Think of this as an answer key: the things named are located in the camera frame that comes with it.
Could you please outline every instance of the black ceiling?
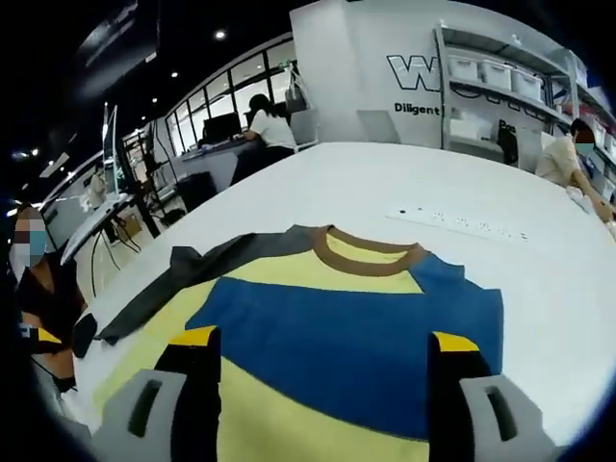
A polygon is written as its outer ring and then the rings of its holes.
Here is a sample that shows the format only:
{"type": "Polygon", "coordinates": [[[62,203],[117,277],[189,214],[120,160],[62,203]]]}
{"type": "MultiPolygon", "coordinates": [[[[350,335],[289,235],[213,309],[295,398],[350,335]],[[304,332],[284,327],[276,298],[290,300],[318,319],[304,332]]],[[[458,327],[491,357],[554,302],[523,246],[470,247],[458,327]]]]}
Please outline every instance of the black ceiling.
{"type": "MultiPolygon", "coordinates": [[[[148,29],[148,34],[154,31],[158,41],[157,58],[149,64],[138,65],[95,97],[83,101],[71,98],[78,85],[75,79],[78,48],[101,21],[134,1],[57,0],[33,4],[22,0],[10,6],[10,14],[3,15],[0,46],[4,50],[0,56],[5,70],[5,101],[9,102],[2,108],[5,123],[0,146],[0,186],[4,196],[16,192],[22,198],[40,200],[58,182],[58,177],[36,180],[50,159],[66,150],[71,156],[67,168],[71,169],[97,152],[104,101],[119,105],[119,129],[129,133],[143,124],[142,116],[149,120],[166,114],[182,96],[233,58],[289,32],[289,10],[311,3],[311,0],[139,0],[140,8],[147,7],[155,12],[153,17],[159,18],[153,24],[156,29],[148,29]],[[227,32],[226,40],[214,40],[218,29],[227,32]],[[172,79],[172,71],[178,72],[179,77],[172,79]],[[158,98],[156,104],[152,103],[153,97],[158,98]],[[63,149],[63,143],[74,133],[77,137],[63,149]],[[11,161],[16,150],[35,147],[40,149],[36,158],[20,163],[11,161]],[[32,184],[22,192],[26,182],[32,184]]],[[[575,28],[573,12],[569,16],[560,14],[563,10],[557,2],[549,9],[546,5],[552,0],[527,0],[523,2],[525,8],[520,2],[499,0],[465,3],[522,20],[571,47],[582,58],[586,39],[592,37],[586,30],[575,28]],[[577,41],[576,31],[583,34],[577,41]]]]}

